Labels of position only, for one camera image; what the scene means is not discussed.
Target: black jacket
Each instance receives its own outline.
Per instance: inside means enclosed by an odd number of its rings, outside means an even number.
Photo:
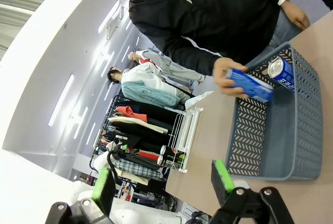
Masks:
[[[278,0],[130,0],[130,19],[174,62],[211,75],[219,52],[246,64],[270,42]]]

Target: plaid shirt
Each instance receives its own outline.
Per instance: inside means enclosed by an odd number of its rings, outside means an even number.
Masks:
[[[145,166],[142,166],[137,163],[133,163],[124,159],[119,159],[114,162],[114,165],[127,173],[131,173],[133,175],[137,176],[144,176],[144,177],[150,177],[150,178],[159,178],[161,173],[157,172],[155,170],[152,170],[151,168],[147,168]]]

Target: bolt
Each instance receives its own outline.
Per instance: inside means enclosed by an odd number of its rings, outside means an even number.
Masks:
[[[272,194],[272,191],[270,189],[266,189],[264,191],[265,195],[271,195]]]
[[[89,201],[89,200],[85,200],[85,201],[83,202],[83,205],[85,205],[85,206],[89,206],[89,204],[90,204],[90,201]]]
[[[236,191],[236,194],[238,194],[238,195],[242,195],[242,194],[244,194],[244,190],[243,190],[243,189],[238,189],[238,190]]]

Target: ceiling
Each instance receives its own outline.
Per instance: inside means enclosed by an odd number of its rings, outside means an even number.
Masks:
[[[138,30],[126,13],[128,0],[119,0],[124,5],[122,19],[117,15],[108,22],[109,27],[118,26],[111,40],[106,40],[105,28],[98,33],[116,1],[82,0],[67,18],[33,69],[10,120],[3,149],[66,178],[78,152],[92,153],[110,100],[120,89],[113,85],[109,90],[106,73],[110,66],[126,68],[127,54],[140,45]],[[73,82],[50,127],[50,117],[71,75]]]

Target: man in black jacket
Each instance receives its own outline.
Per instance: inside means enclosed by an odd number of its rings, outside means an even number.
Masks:
[[[234,82],[224,78],[224,71],[229,67],[244,71],[244,64],[310,25],[306,14],[289,0],[130,0],[129,11],[133,24],[165,55],[213,75],[223,93],[238,97],[247,95],[242,88],[229,88]]]

